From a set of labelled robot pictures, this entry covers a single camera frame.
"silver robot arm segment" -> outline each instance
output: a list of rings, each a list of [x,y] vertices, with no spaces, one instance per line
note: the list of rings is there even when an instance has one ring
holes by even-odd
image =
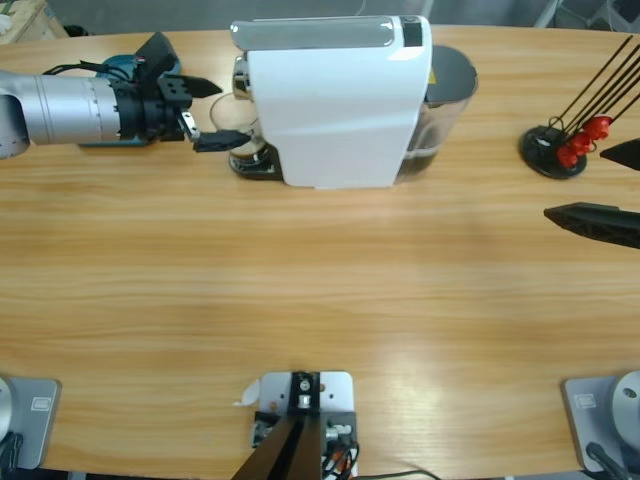
[[[0,158],[37,145],[120,139],[114,89],[104,78],[0,70]]]

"white label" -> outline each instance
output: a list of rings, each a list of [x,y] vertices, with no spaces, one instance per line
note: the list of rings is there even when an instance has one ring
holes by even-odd
[[[32,412],[48,412],[51,410],[51,397],[33,397],[31,401]]]
[[[574,395],[573,398],[578,408],[596,408],[596,399],[591,393]]]

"metal mounting plate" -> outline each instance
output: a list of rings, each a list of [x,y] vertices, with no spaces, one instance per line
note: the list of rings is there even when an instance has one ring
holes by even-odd
[[[586,452],[591,442],[599,443],[619,465],[624,465],[621,441],[611,417],[611,394],[618,377],[592,377],[567,380],[563,385],[565,403],[580,463],[590,472],[602,467]]]
[[[3,380],[2,385],[9,388],[0,388],[0,404],[8,399],[12,405],[8,430],[23,436],[18,467],[37,468],[47,452],[60,385],[48,379],[4,377]]]
[[[353,378],[347,372],[320,372],[321,412],[353,412]],[[267,373],[260,381],[260,401],[258,410],[263,413],[287,413],[291,372]]]

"wire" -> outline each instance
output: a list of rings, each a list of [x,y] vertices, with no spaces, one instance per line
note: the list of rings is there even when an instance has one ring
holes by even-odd
[[[340,452],[340,456],[334,460],[333,457],[338,452]],[[331,451],[327,453],[325,460],[322,462],[322,478],[327,479],[333,475],[334,480],[349,480],[349,478],[351,478],[351,470],[356,464],[359,456],[360,445],[357,442],[349,445],[334,445]],[[327,468],[332,460],[333,465]],[[342,466],[342,470],[336,471],[340,466]]]
[[[628,480],[629,473],[611,458],[602,448],[602,445],[591,442],[586,448],[587,455],[592,460],[598,462],[598,465],[611,477],[612,480]]]
[[[398,477],[408,477],[409,475],[424,475],[426,477],[430,477],[433,480],[442,480],[435,473],[431,473],[428,470],[407,470],[406,472],[397,472],[397,473],[384,473],[382,475],[358,475],[354,477],[353,480],[381,480],[384,478],[398,478]]]
[[[116,67],[114,65],[107,65],[104,63],[85,62],[83,60],[81,60],[80,63],[57,65],[53,68],[50,68],[46,72],[43,72],[42,74],[58,75],[59,73],[66,72],[67,70],[76,70],[76,69],[108,74],[108,75],[111,75],[112,77],[117,78],[118,80],[122,80],[125,82],[131,81],[131,79],[129,78],[129,74],[120,67]]]

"espresso machine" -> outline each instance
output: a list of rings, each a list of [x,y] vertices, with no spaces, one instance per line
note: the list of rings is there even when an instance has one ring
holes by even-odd
[[[412,170],[407,164],[429,163],[477,84],[457,51],[467,68],[451,78],[465,81],[438,82],[434,53],[454,49],[434,49],[419,16],[238,21],[231,35],[243,51],[233,95],[255,106],[244,131],[226,125],[252,137],[253,149],[230,157],[246,178],[320,189],[393,185]],[[425,107],[436,83],[461,90]],[[433,106],[447,111],[439,125],[429,121]]]

